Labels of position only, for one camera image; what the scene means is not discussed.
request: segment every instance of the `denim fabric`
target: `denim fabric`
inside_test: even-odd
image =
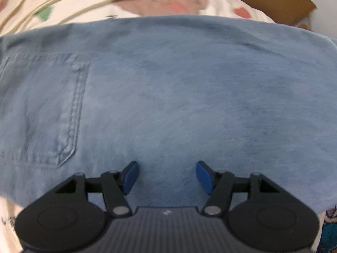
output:
[[[23,206],[75,172],[140,176],[138,205],[197,205],[195,163],[259,171],[317,213],[337,203],[336,40],[205,16],[0,38],[0,194]]]

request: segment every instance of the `pink cheek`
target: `pink cheek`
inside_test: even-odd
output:
[[[183,3],[176,2],[176,1],[169,2],[166,4],[166,6],[176,13],[182,13],[182,12],[187,11],[187,7]]]

